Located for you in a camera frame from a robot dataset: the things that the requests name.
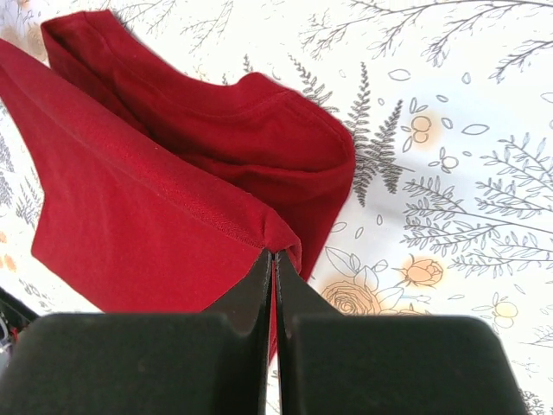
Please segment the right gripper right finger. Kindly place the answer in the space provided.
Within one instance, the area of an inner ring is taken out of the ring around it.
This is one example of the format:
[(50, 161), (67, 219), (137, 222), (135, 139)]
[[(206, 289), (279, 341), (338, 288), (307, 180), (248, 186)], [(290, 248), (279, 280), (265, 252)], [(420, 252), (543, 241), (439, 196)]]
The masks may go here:
[(275, 256), (284, 414), (523, 414), (498, 337), (466, 316), (345, 316)]

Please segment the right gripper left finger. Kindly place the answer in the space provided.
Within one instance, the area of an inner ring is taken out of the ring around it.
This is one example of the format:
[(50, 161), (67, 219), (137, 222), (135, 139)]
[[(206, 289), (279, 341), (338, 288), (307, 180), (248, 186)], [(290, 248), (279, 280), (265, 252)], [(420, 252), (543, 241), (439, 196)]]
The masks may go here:
[(262, 414), (272, 257), (193, 314), (53, 314), (1, 376), (4, 414)]

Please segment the dark red t-shirt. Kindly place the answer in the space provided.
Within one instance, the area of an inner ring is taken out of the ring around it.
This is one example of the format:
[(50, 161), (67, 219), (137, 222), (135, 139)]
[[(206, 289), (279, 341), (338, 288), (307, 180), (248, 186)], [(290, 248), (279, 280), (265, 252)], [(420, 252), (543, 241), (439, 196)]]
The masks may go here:
[(309, 278), (353, 181), (353, 140), (261, 73), (177, 72), (108, 10), (1, 44), (1, 98), (45, 199), (31, 252), (104, 312), (195, 312), (263, 250)]

